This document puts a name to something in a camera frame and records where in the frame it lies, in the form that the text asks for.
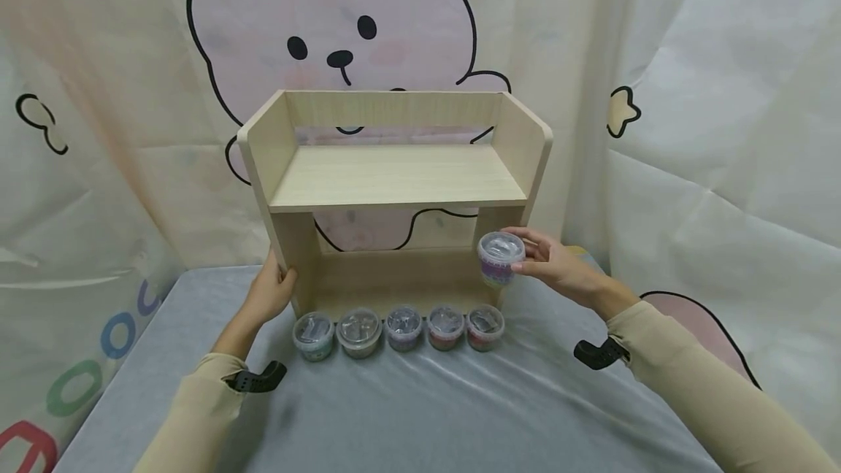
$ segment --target gray cloth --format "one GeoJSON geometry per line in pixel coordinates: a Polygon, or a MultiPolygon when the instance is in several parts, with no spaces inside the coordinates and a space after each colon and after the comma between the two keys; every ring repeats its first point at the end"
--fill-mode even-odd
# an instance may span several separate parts
{"type": "MultiPolygon", "coordinates": [[[[173,287],[55,473],[131,472],[258,268],[197,269],[173,287]]],[[[601,344],[595,314],[542,283],[504,292],[502,346],[463,340],[410,353],[384,340],[364,361],[338,345],[308,363],[292,345],[291,310],[262,329],[256,372],[287,364],[276,391],[250,395],[219,472],[718,472],[683,424],[620,363],[593,372],[572,355],[601,344]]]]}

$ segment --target fabric backdrop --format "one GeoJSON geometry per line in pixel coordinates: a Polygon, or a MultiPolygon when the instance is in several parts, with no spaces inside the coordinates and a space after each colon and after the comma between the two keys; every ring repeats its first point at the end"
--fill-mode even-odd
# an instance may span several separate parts
{"type": "MultiPolygon", "coordinates": [[[[712,313],[841,450],[840,0],[0,4],[2,471],[27,440],[49,466],[183,266],[264,257],[232,139],[279,88],[510,90],[554,131],[531,224],[712,313]]],[[[466,241],[471,209],[444,210],[317,220],[325,250],[466,241]]]]}

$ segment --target clear plastic lid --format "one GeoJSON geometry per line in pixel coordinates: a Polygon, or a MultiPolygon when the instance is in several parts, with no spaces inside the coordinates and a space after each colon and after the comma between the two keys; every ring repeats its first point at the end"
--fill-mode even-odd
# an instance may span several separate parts
{"type": "Polygon", "coordinates": [[[471,331],[487,335],[497,334],[505,326],[505,320],[499,309],[489,305],[483,305],[470,311],[468,323],[471,331]]]}
{"type": "Polygon", "coordinates": [[[295,340],[301,344],[317,344],[332,336],[333,323],[327,314],[309,312],[295,322],[295,340]]]}
{"type": "Polygon", "coordinates": [[[396,334],[398,337],[417,334],[421,329],[421,314],[408,305],[397,307],[388,313],[385,327],[389,334],[396,334]]]}
{"type": "Polygon", "coordinates": [[[464,330],[464,315],[448,305],[435,307],[429,313],[429,328],[438,338],[457,338],[464,330]]]}
{"type": "Polygon", "coordinates": [[[339,341],[344,345],[363,347],[380,338],[383,324],[371,309],[353,309],[339,320],[339,341]]]}
{"type": "Polygon", "coordinates": [[[478,240],[477,250],[482,258],[497,263],[511,264],[526,258],[523,240],[502,231],[482,236],[482,239],[478,240]]]}

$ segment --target black wrist strap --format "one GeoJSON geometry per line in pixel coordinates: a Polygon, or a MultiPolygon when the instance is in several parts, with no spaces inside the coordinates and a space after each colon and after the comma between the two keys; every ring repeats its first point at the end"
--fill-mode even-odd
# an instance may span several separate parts
{"type": "Polygon", "coordinates": [[[613,338],[607,337],[601,347],[592,345],[590,342],[581,340],[575,345],[573,355],[579,358],[585,366],[591,369],[600,370],[608,367],[620,358],[629,359],[631,353],[625,350],[613,338]]]}
{"type": "Polygon", "coordinates": [[[283,377],[286,377],[286,366],[278,361],[272,361],[261,374],[240,370],[233,377],[226,379],[225,383],[234,391],[264,393],[274,391],[283,377]]]}

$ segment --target plastic container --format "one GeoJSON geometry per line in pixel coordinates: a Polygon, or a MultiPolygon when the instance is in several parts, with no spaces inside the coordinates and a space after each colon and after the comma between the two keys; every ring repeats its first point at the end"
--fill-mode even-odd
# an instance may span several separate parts
{"type": "Polygon", "coordinates": [[[426,325],[430,345],[438,351],[449,351],[464,334],[464,315],[448,305],[438,306],[429,313],[426,325]]]}
{"type": "Polygon", "coordinates": [[[505,332],[505,318],[496,307],[482,305],[468,313],[466,329],[470,347],[484,353],[499,345],[505,332]]]}
{"type": "Polygon", "coordinates": [[[421,339],[423,321],[416,308],[403,305],[385,317],[385,332],[391,349],[406,352],[415,349],[421,339]]]}
{"type": "Polygon", "coordinates": [[[337,338],[351,358],[369,357],[377,350],[383,333],[383,323],[376,312],[367,308],[353,309],[339,320],[337,338]]]}
{"type": "Polygon", "coordinates": [[[306,361],[320,362],[333,350],[336,328],[322,312],[309,312],[295,322],[292,341],[306,361]]]}
{"type": "Polygon", "coordinates": [[[511,264],[526,258],[523,240],[514,234],[488,233],[478,240],[478,258],[482,262],[482,279],[494,289],[508,285],[514,279],[511,264]]]}

